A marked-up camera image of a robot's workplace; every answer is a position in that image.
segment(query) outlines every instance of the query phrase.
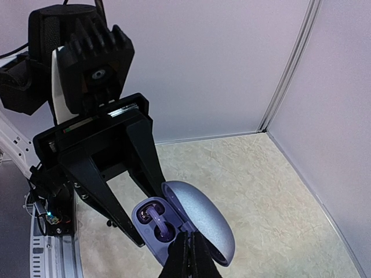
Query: metal corner profile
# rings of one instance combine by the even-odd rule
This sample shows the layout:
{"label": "metal corner profile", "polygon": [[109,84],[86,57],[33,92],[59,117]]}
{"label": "metal corner profile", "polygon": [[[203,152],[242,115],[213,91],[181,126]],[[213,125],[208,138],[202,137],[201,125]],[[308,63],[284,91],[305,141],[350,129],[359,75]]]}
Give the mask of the metal corner profile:
{"label": "metal corner profile", "polygon": [[305,47],[307,46],[309,37],[312,33],[312,29],[315,23],[315,19],[317,18],[321,3],[322,0],[310,0],[309,2],[307,12],[305,13],[303,23],[300,27],[299,34],[294,44],[294,48],[290,54],[288,63],[286,64],[281,79],[278,82],[278,86],[274,92],[272,100],[269,103],[269,106],[257,129],[258,133],[268,131],[270,124],[272,123],[272,120],[274,119],[274,116],[276,115],[278,108],[280,107],[286,95],[299,61],[303,56]]}

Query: beige surface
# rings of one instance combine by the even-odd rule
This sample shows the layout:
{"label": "beige surface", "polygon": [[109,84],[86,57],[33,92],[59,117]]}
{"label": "beige surface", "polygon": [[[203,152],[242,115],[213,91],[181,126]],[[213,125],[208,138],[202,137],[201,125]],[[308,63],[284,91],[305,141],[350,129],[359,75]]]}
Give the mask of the beige surface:
{"label": "beige surface", "polygon": [[[224,214],[237,251],[224,278],[359,277],[318,203],[265,134],[158,147],[167,180],[201,189]],[[131,214],[144,194],[126,174],[109,182]],[[79,201],[85,278],[157,278],[161,266]]]}

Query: open lid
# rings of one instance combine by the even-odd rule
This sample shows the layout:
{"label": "open lid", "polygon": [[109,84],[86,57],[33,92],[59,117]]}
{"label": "open lid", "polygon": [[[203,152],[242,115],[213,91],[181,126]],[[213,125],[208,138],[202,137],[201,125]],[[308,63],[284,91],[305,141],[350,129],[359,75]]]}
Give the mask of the open lid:
{"label": "open lid", "polygon": [[186,182],[166,181],[162,191],[183,221],[190,221],[203,234],[213,259],[228,266],[234,256],[235,240],[218,208],[205,194]]}

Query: baseboard trim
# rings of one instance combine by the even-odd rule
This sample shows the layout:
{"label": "baseboard trim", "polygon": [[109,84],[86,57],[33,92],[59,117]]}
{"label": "baseboard trim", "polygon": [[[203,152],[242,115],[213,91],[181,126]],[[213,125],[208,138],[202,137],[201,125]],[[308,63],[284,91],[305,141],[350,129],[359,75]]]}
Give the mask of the baseboard trim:
{"label": "baseboard trim", "polygon": [[333,229],[335,230],[335,232],[339,236],[340,240],[345,245],[345,249],[347,250],[348,255],[350,256],[351,260],[353,261],[353,264],[354,264],[355,268],[357,269],[360,277],[361,278],[367,278],[365,272],[363,271],[363,268],[362,268],[361,264],[359,263],[358,259],[355,256],[352,248],[350,247],[348,241],[345,239],[345,237],[344,237],[343,233],[341,232],[339,226],[337,226],[335,220],[331,216],[331,213],[327,210],[325,204],[321,201],[321,199],[319,198],[319,196],[314,192],[314,190],[311,188],[311,186],[308,183],[308,181],[304,178],[304,176],[302,175],[302,173],[298,170],[298,168],[295,166],[295,164],[292,162],[292,160],[290,159],[290,157],[283,150],[283,148],[277,142],[277,140],[273,137],[273,135],[269,131],[266,132],[266,133],[269,136],[269,138],[272,140],[272,142],[276,145],[276,147],[280,150],[280,152],[284,155],[284,157],[288,160],[288,162],[291,164],[291,166],[294,168],[295,172],[300,177],[300,179],[302,180],[302,182],[304,183],[304,185],[308,188],[309,192],[311,192],[311,194],[313,195],[314,199],[319,203],[319,205],[320,205],[323,213],[326,215],[326,218],[329,220],[331,226],[333,227]]}
{"label": "baseboard trim", "polygon": [[193,137],[193,138],[185,138],[185,139],[175,139],[175,140],[169,140],[169,141],[158,141],[156,142],[156,145],[168,145],[168,144],[175,144],[175,143],[194,142],[194,141],[211,140],[211,139],[219,139],[219,138],[227,138],[227,137],[235,137],[235,136],[245,136],[245,135],[252,135],[252,134],[256,134],[256,131],[254,130],[254,131],[222,134],[222,135],[215,135],[215,136],[204,136],[204,137]]}

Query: white wall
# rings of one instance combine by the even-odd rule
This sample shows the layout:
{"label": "white wall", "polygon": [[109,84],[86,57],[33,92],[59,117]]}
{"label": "white wall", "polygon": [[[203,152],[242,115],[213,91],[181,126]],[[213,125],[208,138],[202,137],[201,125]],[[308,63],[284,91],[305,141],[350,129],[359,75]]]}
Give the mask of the white wall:
{"label": "white wall", "polygon": [[[0,53],[26,41],[30,11],[58,2],[1,0]],[[308,2],[104,1],[136,49],[124,94],[150,100],[157,141],[255,131]]]}
{"label": "white wall", "polygon": [[327,0],[270,132],[371,277],[371,2]]}

